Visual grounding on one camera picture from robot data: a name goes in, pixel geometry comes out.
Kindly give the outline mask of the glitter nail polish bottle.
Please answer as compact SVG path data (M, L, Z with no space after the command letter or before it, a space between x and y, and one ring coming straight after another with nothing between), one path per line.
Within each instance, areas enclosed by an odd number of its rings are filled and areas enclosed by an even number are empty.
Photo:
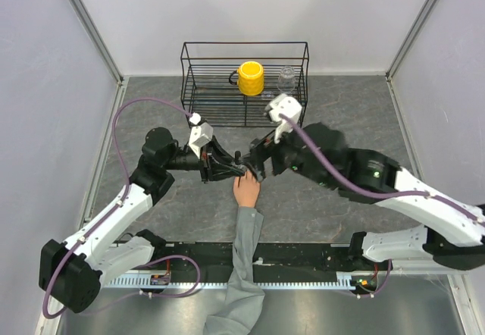
M246 174L247 167L244 164L234 164L231 170L235 177L242 177Z

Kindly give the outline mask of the black nail polish cap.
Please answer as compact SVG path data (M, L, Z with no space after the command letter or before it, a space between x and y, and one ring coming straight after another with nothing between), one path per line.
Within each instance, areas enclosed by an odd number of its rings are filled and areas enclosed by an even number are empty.
M237 164L242 164L243 161L241 151L235 151L234 159Z

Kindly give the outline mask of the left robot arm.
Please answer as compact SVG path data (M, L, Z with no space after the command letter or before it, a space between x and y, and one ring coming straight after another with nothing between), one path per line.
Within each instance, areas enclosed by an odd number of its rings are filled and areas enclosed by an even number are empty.
M226 152L203 123L193 127L189 142L179 146L163 127L150 130L138 165L128 183L94 219L63 242L49 240L41 250L39 286L74 313L83 312L100 290L125 272L146 265L158 269L166 261L164 240L149 230L113 247L114 241L142 214L155 206L174 183L172 171L198 171L204 182L242 176L240 152Z

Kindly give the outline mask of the grey sleeved forearm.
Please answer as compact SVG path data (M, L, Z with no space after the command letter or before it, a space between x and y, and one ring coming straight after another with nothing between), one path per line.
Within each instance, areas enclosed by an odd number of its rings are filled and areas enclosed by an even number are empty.
M220 311L208 315L204 334L248 334L257 323L264 302L264 291L254 286L253 255L261 235L264 217L254 208L239 208L233 241L232 281L248 281L248 287L228 286Z

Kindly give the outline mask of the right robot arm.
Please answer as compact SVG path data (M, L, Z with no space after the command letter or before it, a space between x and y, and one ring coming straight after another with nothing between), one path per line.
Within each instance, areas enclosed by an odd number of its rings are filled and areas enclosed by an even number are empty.
M484 265L484 207L454 200L413 176L397 161L371 149L351 148L345 136L322 123L252 141L244 164L259 179L271 161L274 175L291 170L351 202L397 211L416 227L388 233L357 232L348 263L365 269L388 259L431 259L468 271Z

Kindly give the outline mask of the person's left hand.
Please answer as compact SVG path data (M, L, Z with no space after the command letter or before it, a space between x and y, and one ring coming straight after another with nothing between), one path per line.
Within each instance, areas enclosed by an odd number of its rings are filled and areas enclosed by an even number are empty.
M255 208L260 192L261 184L250 171L233 181L233 194L240 208Z

